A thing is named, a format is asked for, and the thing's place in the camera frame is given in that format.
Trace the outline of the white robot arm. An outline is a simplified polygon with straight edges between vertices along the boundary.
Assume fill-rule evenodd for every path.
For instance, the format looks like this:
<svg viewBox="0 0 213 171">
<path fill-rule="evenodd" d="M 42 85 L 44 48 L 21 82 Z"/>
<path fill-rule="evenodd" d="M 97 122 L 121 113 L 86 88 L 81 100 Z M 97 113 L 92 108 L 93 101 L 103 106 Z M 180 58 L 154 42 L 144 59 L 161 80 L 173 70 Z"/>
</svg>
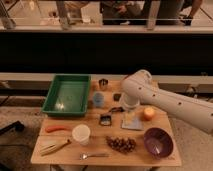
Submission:
<svg viewBox="0 0 213 171">
<path fill-rule="evenodd" d="M 134 110 L 141 103 L 150 104 L 213 134 L 213 103 L 154 87 L 147 70 L 139 70 L 124 78 L 121 89 L 120 104 L 127 111 Z"/>
</svg>

